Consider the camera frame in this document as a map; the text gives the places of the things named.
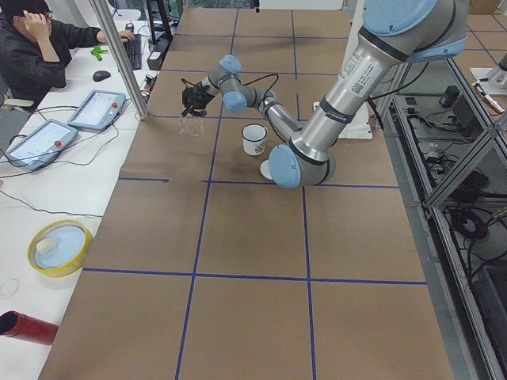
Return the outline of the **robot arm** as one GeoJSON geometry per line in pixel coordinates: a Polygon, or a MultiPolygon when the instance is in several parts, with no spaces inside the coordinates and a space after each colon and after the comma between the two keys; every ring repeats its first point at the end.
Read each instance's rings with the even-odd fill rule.
{"type": "Polygon", "coordinates": [[[366,1],[358,45],[306,125],[301,125],[269,89],[240,82],[241,63],[225,55],[202,81],[182,92],[183,116],[204,117],[217,95],[231,113],[257,109],[282,144],[269,154],[269,172],[282,188],[327,181],[336,169],[331,148],[384,75],[401,63],[431,62],[464,49],[467,1],[366,1]]]}

